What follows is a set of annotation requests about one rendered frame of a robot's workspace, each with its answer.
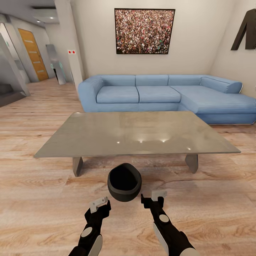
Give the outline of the cauldron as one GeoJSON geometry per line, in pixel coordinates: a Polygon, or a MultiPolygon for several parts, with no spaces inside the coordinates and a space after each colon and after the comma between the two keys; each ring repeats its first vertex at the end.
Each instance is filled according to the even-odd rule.
{"type": "Polygon", "coordinates": [[[107,184],[112,197],[120,202],[129,202],[139,194],[142,178],[133,165],[123,163],[109,172],[107,184]]]}

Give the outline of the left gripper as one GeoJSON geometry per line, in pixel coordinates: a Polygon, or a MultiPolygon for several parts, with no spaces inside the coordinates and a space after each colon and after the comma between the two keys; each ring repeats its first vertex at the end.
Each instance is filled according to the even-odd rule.
{"type": "Polygon", "coordinates": [[[109,216],[109,211],[110,210],[111,210],[111,205],[110,205],[110,201],[108,200],[106,204],[103,204],[103,205],[98,207],[97,212],[94,212],[94,213],[91,214],[90,210],[87,211],[86,214],[85,214],[87,224],[93,218],[100,219],[100,221],[102,223],[103,218],[106,218],[106,217],[109,216]]]}

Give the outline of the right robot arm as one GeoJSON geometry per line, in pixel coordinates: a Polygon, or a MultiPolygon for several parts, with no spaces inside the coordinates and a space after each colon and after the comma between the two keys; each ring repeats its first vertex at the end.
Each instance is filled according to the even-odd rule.
{"type": "Polygon", "coordinates": [[[179,232],[172,225],[169,217],[164,212],[163,197],[167,196],[166,191],[151,193],[152,198],[144,198],[141,193],[141,203],[145,209],[150,209],[153,215],[154,233],[165,250],[167,256],[201,256],[200,253],[189,243],[184,232],[179,232]]]}

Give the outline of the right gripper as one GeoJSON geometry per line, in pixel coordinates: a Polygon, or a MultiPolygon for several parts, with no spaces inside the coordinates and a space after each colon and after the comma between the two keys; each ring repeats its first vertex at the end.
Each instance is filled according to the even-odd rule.
{"type": "Polygon", "coordinates": [[[158,197],[158,202],[153,202],[151,198],[144,198],[141,193],[141,203],[144,204],[145,209],[150,209],[150,211],[152,211],[155,207],[163,208],[164,199],[158,197]]]}

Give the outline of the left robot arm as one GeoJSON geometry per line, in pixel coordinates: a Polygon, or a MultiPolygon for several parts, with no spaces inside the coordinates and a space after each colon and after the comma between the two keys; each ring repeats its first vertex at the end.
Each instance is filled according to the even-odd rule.
{"type": "Polygon", "coordinates": [[[103,244],[101,223],[103,218],[109,216],[110,210],[107,196],[90,202],[90,209],[85,214],[87,224],[81,233],[78,246],[73,248],[69,256],[98,256],[103,244]]]}

